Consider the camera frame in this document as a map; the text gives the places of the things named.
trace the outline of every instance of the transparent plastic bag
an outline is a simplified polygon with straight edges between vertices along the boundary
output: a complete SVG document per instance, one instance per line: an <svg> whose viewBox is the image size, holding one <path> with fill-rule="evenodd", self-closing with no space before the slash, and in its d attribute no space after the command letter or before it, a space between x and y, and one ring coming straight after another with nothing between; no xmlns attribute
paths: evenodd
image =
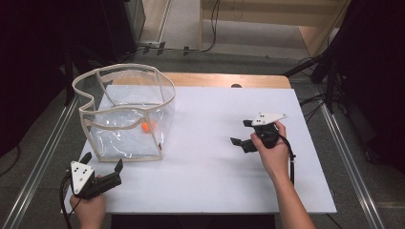
<svg viewBox="0 0 405 229"><path fill-rule="evenodd" d="M73 82L80 121L99 161L162 159L175 112L173 82L157 69L119 64Z"/></svg>

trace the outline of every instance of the floor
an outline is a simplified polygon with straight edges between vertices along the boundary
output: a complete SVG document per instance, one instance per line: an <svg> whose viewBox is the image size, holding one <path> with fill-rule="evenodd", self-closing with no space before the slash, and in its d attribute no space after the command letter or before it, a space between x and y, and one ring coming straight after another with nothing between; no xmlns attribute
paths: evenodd
<svg viewBox="0 0 405 229"><path fill-rule="evenodd" d="M161 42L165 48L182 49L184 46L197 49L199 46L199 0L172 0L167 15ZM210 22L204 22L203 46L212 41ZM262 25L248 23L218 22L217 44L209 53L189 54L181 52L155 52L137 54L132 61L156 66L160 70L218 73L282 73L307 58L304 42L296 27L280 25ZM305 70L290 78L291 87L298 98L305 99L324 90L324 85L312 85ZM37 120L20 144L21 157L17 164L0 177L0 223L4 228L62 228L65 226L60 215L58 186L64 175L62 168L69 161L77 159L84 144L80 135L77 110L66 111L63 107L64 94L61 94ZM312 103L303 107L307 114L317 106ZM353 129L351 122L336 106L335 114L330 116L325 109L319 110L309 122L309 131L324 169L325 176L335 201L337 214L330 215L342 228L403 228L405 225L405 176L393 167L385 164L374 165L367 161L364 149ZM58 125L60 115L65 115L68 125L58 139L48 140L53 127ZM334 135L332 130L340 132ZM44 147L51 152L46 157ZM0 171L8 167L16 156L17 149L0 158ZM46 166L43 174L36 172L35 162ZM348 164L354 163L354 171ZM27 195L22 202L20 212L25 215L17 218L12 225L8 220L14 203L22 197L23 187L30 185L27 180L39 177L35 195ZM375 209L367 209L370 200ZM326 215L312 215L318 228L338 228ZM276 216L276 226L281 228ZM103 228L109 228L111 218L107 217ZM181 219L186 228L203 228L206 219L191 221Z"/></svg>

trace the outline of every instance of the gray floor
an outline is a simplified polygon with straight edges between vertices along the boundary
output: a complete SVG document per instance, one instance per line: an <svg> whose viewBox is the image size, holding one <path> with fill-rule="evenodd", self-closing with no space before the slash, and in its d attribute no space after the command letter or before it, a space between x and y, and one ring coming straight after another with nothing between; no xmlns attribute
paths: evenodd
<svg viewBox="0 0 405 229"><path fill-rule="evenodd" d="M171 9L171 13L169 14L162 40L166 41L167 48L181 48L183 46L193 48L192 44L190 44L191 41L194 42L194 45L197 44L195 43L195 38L188 36L190 32L174 32L176 28L174 24L179 25L179 22L171 24L171 20L176 21L175 19L179 15L175 9L182 9L181 11L184 12L183 7L179 5L181 2L189 2L188 4L194 4L193 6L195 7L195 2L197 1L173 1L173 9ZM235 48L236 46L227 46L226 41L228 38L221 38L224 33L218 28L218 44L212 52L194 52L183 56L181 52L164 52L162 55L156 55L155 52L151 51L147 54L138 53L129 59L128 62L151 65L163 72L279 74L294 67L307 54L296 28L285 27L276 29L274 27L273 29L274 31L270 33L278 34L276 37L279 38L274 38L273 45L268 45L270 49L263 52L255 52L255 49L249 47L251 45L242 45L243 47L241 46L240 49ZM244 43L246 38L244 36L242 38L242 40L233 41L232 43ZM204 41L209 43L209 38L204 39ZM299 99L308 98L316 94L314 86L302 73L293 76L290 79L290 83ZM44 114L32 125L20 143L21 157L18 163L6 175L0 177L0 223L2 225L6 222L19 191L26 183L35 162L40 157L42 149L51 135L53 126L57 123L60 114L63 112L63 102L64 93L61 93ZM303 114L308 113L315 106L316 103L306 105L303 108ZM405 218L403 218L405 215L405 176L389 165L373 165L369 163L365 158L364 149L350 121L341 114L338 108L335 108L335 111L334 116L339 123L342 135L346 139L357 168L378 206L377 210L386 228L403 228L403 225L405 225ZM370 228L358 194L354 191L342 157L330 133L328 122L321 111L317 112L309 122L309 132L328 184L333 190L333 199L338 212L331 216L343 228ZM21 218L19 228L65 227L58 201L59 184L64 176L64 168L69 165L70 161L78 159L84 141L85 136L82 133L78 113L75 109L63 136L54 149L51 162L41 182L36 187L35 194L32 198L26 200L31 202L25 212L25 216ZM15 155L16 149L0 158L0 171L3 171L10 165ZM326 215L314 215L311 217L318 228L338 228ZM76 223L75 217L72 217L72 222ZM278 218L276 218L276 222L278 228L281 228ZM109 228L109 223L110 216L107 217L104 228ZM204 223L187 223L188 228L201 228L202 224Z"/></svg>

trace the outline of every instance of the white tabletop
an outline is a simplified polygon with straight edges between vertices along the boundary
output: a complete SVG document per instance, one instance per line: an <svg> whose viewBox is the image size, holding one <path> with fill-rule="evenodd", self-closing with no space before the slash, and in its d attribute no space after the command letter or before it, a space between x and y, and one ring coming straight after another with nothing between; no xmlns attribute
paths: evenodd
<svg viewBox="0 0 405 229"><path fill-rule="evenodd" d="M279 212L258 153L245 154L230 137L249 139L243 124L259 112L282 120L295 162L295 188L309 213L335 213L319 158L292 89L176 88L176 114L162 161L125 162L122 184L105 193L113 214L264 214ZM84 146L81 156L92 152ZM89 165L108 175L116 164Z"/></svg>

